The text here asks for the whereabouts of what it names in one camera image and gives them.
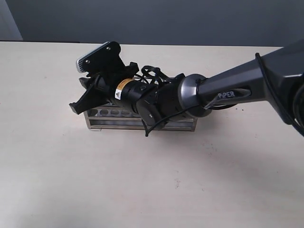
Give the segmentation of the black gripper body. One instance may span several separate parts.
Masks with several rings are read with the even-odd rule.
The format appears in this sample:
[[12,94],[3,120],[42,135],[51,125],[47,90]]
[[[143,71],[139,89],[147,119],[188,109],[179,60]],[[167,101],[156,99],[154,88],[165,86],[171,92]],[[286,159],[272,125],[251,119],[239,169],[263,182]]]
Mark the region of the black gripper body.
[[140,87],[142,83],[133,79],[139,71],[138,64],[131,62],[126,66],[120,58],[120,52],[120,44],[111,41],[107,47],[89,58],[90,64],[85,64],[84,70],[88,73],[86,77],[111,79],[110,103],[125,109],[135,109],[136,102],[142,96],[135,91],[135,87]]

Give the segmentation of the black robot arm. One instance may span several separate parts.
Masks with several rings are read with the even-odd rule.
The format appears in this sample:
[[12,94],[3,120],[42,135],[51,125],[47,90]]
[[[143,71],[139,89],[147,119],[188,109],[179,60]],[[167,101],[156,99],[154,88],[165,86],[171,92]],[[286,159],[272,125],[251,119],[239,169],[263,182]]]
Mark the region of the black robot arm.
[[158,67],[125,65],[117,42],[79,58],[76,67],[85,93],[70,104],[76,114],[108,103],[138,114],[145,133],[169,121],[207,116],[242,103],[267,101],[282,121],[304,132],[304,42],[299,40],[212,77],[175,77]]

